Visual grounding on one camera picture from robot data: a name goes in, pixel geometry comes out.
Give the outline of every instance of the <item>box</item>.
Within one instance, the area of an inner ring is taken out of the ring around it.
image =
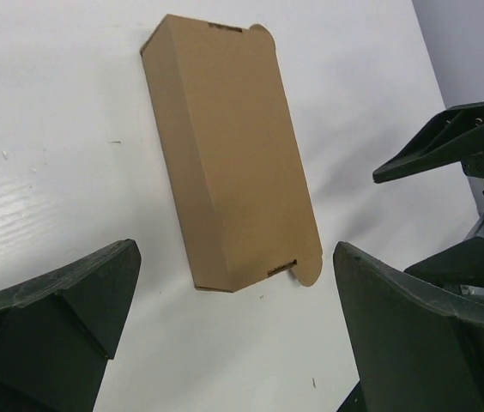
[[[322,248],[270,33],[167,15],[142,61],[195,286],[288,269],[312,285]]]

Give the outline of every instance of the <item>box side panel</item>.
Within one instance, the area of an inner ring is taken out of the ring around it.
[[[230,290],[218,216],[198,157],[168,21],[169,16],[142,52],[154,115],[194,283]]]
[[[233,285],[319,257],[272,37],[187,19],[174,21],[172,33]]]

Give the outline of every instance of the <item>table surface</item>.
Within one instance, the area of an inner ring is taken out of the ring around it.
[[[275,36],[324,248],[314,287],[193,288],[138,54],[165,13]],[[135,239],[96,411],[335,410],[358,379],[336,242],[403,269],[476,220],[458,167],[372,183],[442,109],[410,0],[0,1],[0,289]]]

